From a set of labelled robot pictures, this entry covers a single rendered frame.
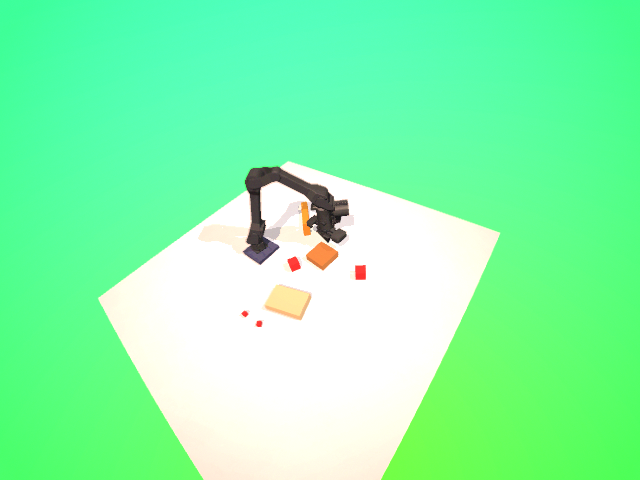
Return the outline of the brown rectangular bar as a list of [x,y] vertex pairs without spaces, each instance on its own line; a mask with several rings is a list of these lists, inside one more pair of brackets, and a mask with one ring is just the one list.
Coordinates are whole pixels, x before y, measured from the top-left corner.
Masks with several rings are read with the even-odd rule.
[[311,235],[310,227],[308,227],[306,224],[307,220],[309,219],[307,201],[301,202],[301,209],[302,209],[302,222],[303,222],[304,236]]

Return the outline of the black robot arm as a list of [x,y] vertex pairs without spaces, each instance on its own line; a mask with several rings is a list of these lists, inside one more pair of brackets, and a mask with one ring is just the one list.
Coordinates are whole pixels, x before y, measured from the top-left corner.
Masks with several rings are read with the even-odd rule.
[[252,168],[245,179],[246,189],[250,193],[251,218],[245,242],[251,244],[250,248],[256,254],[268,247],[262,239],[266,220],[261,218],[260,190],[276,181],[306,196],[312,203],[310,210],[316,210],[319,220],[327,220],[332,215],[332,227],[341,222],[342,216],[349,216],[348,199],[334,201],[334,196],[325,186],[308,183],[278,166]]

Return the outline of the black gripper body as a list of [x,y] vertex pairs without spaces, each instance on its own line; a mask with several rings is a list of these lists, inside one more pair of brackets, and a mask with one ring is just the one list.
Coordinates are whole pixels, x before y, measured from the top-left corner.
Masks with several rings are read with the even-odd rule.
[[312,228],[314,224],[317,225],[317,230],[319,232],[325,232],[328,236],[331,236],[331,240],[335,243],[340,243],[345,237],[347,237],[347,232],[338,228],[335,231],[335,227],[332,227],[332,219],[333,216],[327,220],[319,220],[317,215],[313,215],[310,219],[307,220],[306,224],[308,227]]

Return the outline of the tan rectangular board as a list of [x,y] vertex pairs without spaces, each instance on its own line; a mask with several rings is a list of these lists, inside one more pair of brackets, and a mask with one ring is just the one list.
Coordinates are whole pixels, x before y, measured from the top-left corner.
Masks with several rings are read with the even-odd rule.
[[264,306],[266,309],[301,320],[310,300],[309,293],[276,284]]

